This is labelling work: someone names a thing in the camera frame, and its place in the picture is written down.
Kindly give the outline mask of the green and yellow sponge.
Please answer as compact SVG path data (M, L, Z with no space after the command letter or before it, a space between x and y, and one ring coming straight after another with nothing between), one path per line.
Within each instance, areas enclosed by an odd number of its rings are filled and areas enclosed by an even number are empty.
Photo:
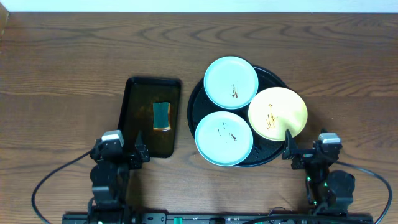
M156 131L168 131L170 127L170 103L156 102L153 104L153 129Z

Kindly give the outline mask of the yellow plate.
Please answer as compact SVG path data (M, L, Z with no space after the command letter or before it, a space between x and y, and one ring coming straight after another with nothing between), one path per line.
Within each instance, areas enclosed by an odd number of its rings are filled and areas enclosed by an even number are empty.
M308 119L304 100L288 88L272 87L259 92L249 104L248 119L253 130L271 141L283 141L285 132L295 137Z

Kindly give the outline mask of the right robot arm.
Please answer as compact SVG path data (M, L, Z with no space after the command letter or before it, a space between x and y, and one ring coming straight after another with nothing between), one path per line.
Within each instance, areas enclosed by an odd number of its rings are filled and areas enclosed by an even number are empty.
M353 203L355 178L342 171L330 171L337 163L342 142L336 133L321 133L311 149L299 149L290 131L285 132L283 160L291 160L293 170L306 173L306 191L312 215L347 216Z

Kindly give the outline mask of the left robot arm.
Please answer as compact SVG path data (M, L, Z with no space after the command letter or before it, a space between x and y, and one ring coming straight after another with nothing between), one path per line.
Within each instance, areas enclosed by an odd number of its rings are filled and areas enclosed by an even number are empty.
M120 130L108 131L95 141L90 157L96 162L90 172L93 201L88 209L88 223L140 223L141 218L127 204L130 171L150 161L142 133L138 132L134 147L124 147Z

